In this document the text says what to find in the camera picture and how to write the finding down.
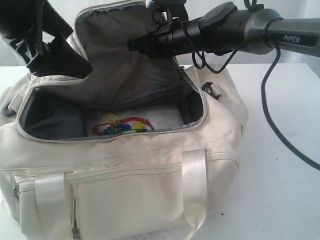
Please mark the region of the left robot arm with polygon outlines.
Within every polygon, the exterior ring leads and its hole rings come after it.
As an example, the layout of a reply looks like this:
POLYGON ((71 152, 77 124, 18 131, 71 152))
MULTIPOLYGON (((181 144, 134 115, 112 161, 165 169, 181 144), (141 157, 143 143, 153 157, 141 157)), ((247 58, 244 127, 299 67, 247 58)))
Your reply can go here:
POLYGON ((0 36, 37 77, 84 79, 93 70, 67 42, 72 27, 47 0, 2 0, 0 36))

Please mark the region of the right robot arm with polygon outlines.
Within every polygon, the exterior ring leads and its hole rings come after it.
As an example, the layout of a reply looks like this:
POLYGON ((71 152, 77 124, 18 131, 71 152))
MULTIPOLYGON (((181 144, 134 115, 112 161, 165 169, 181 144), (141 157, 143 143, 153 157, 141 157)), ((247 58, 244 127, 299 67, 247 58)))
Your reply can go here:
POLYGON ((128 41, 129 51, 151 58, 171 58, 206 52, 223 56, 238 50, 266 55, 280 49, 309 56, 320 55, 318 18, 284 19, 255 0, 238 9, 229 1, 203 17, 190 20, 184 0, 148 0, 153 13, 166 13, 167 20, 146 35, 128 41))

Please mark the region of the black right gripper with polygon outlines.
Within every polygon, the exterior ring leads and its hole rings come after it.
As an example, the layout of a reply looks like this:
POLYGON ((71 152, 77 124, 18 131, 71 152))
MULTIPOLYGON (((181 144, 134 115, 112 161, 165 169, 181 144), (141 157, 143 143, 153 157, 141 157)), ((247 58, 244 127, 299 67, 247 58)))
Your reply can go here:
POLYGON ((200 18, 181 22, 179 18, 162 25, 146 35, 127 42, 129 51, 137 51, 150 58, 166 59, 200 50, 200 18))

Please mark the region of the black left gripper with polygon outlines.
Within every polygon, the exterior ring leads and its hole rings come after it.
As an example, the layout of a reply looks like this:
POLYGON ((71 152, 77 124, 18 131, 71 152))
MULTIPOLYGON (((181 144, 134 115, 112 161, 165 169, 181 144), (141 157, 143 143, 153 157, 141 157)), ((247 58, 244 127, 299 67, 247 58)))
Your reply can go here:
POLYGON ((42 30, 33 28, 27 32, 16 32, 14 28, 0 28, 3 40, 21 56, 33 75, 84 79, 93 67, 68 44, 66 38, 72 33, 72 28, 67 27, 53 41, 45 43, 42 30))

